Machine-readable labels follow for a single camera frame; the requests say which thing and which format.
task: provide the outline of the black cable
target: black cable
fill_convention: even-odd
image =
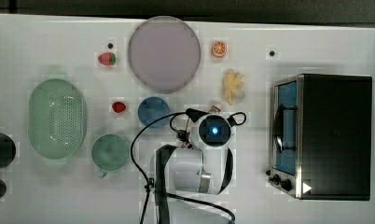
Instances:
[[[173,127],[173,121],[174,121],[174,119],[176,118],[176,117],[178,117],[179,115],[181,115],[181,114],[177,114],[177,113],[175,113],[176,115],[174,115],[171,119],[170,119],[170,128],[171,128],[171,130],[173,130],[174,132],[176,132],[176,133],[181,133],[179,130],[176,130],[174,127]]]
[[[145,198],[145,203],[144,203],[144,208],[142,210],[142,215],[141,215],[141,224],[144,223],[144,216],[145,216],[145,213],[146,213],[146,207],[147,207],[147,202],[149,201],[149,194],[150,194],[150,189],[149,190],[146,190],[146,198]]]
[[[236,123],[235,126],[240,126],[243,125],[246,122],[246,114],[244,112],[237,112],[235,114],[230,115],[231,117],[234,117],[236,115],[243,115],[243,122],[241,123]]]
[[[134,163],[134,165],[138,168],[138,170],[141,172],[141,174],[144,176],[145,178],[145,181],[146,181],[146,200],[145,200],[145,204],[144,204],[144,209],[143,209],[143,213],[142,213],[142,216],[141,216],[141,221],[140,223],[143,224],[144,223],[144,215],[145,215],[145,211],[146,211],[146,207],[147,207],[147,201],[149,199],[149,192],[150,192],[150,185],[153,185],[153,182],[151,180],[149,180],[149,178],[147,178],[147,175],[146,173],[144,172],[144,170],[138,165],[138,163],[135,161],[135,158],[134,158],[134,154],[133,154],[133,147],[134,147],[134,144],[136,142],[136,140],[138,139],[138,137],[141,135],[141,133],[144,132],[144,130],[146,130],[150,125],[162,120],[162,119],[166,119],[166,118],[169,118],[170,116],[179,116],[179,115],[182,115],[182,114],[186,114],[185,112],[180,112],[180,113],[173,113],[173,114],[169,114],[167,116],[163,116],[159,119],[156,119],[154,121],[152,121],[151,123],[149,123],[148,125],[145,126],[144,129],[141,130],[141,132],[139,132],[134,140],[132,141],[132,146],[130,147],[130,154],[132,155],[132,163]]]
[[[187,127],[185,128],[185,133],[188,132],[188,122],[189,122],[190,118],[187,118]]]
[[[199,201],[199,200],[195,200],[195,199],[189,199],[189,198],[185,198],[185,197],[182,197],[182,196],[179,196],[179,195],[176,195],[176,194],[172,194],[172,193],[168,193],[168,192],[165,192],[164,195],[166,195],[167,197],[170,197],[170,198],[175,198],[175,199],[187,201],[187,202],[190,202],[190,203],[199,203],[199,204],[214,207],[216,209],[219,209],[219,210],[229,214],[231,216],[231,221],[234,222],[236,220],[236,216],[234,216],[234,214],[229,209],[224,208],[224,207],[219,206],[219,205],[216,205],[214,203],[208,203],[208,202],[203,202],[203,201]]]

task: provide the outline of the green colander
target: green colander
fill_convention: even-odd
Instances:
[[[50,79],[31,94],[28,136],[48,159],[73,154],[86,136],[87,109],[80,91],[68,81]]]

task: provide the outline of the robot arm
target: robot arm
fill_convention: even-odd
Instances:
[[[159,148],[151,161],[151,177],[155,180],[155,201],[159,210],[159,223],[231,223],[226,218],[219,215],[199,218],[196,209],[191,210],[196,213],[196,221],[185,219],[187,209],[177,209],[187,207],[180,200],[188,201],[177,196],[177,190],[187,192],[199,192],[208,194],[219,194],[229,184],[233,170],[233,157],[229,149],[231,137],[235,134],[235,127],[238,124],[233,115],[228,114],[207,114],[198,110],[188,109],[186,114],[193,121],[187,139],[189,148],[181,148],[166,145]],[[233,219],[234,215],[227,209],[220,206],[203,203],[216,207],[229,213]]]

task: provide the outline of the white table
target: white table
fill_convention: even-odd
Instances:
[[[129,38],[142,20],[0,15],[0,132],[18,146],[18,154],[0,178],[8,186],[0,200],[0,224],[138,223],[145,181],[129,162],[120,172],[99,174],[91,145],[104,133],[126,134],[142,128],[136,109],[147,96],[165,99],[173,112],[208,109],[219,101],[224,111],[244,111],[248,121],[231,145],[233,181],[221,195],[193,195],[222,202],[237,223],[375,223],[375,29],[188,22],[201,41],[201,66],[194,79],[172,94],[156,94],[132,73],[126,53]],[[227,58],[213,60],[213,40],[229,44]],[[116,67],[101,67],[96,55],[112,41]],[[270,57],[269,51],[276,55]],[[225,71],[245,74],[245,99],[227,105],[222,94]],[[371,198],[369,202],[295,200],[271,187],[269,166],[270,89],[274,80],[300,73],[371,75],[374,80]],[[89,113],[82,147],[66,161],[44,161],[28,141],[28,101],[40,82],[65,77],[84,94]],[[116,115],[115,100],[128,110]],[[177,122],[179,127],[184,120]],[[154,150],[174,140],[168,128],[148,131],[136,156],[144,169]]]

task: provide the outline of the black toaster oven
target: black toaster oven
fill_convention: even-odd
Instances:
[[[302,74],[271,98],[271,184],[302,200],[368,201],[371,77]]]

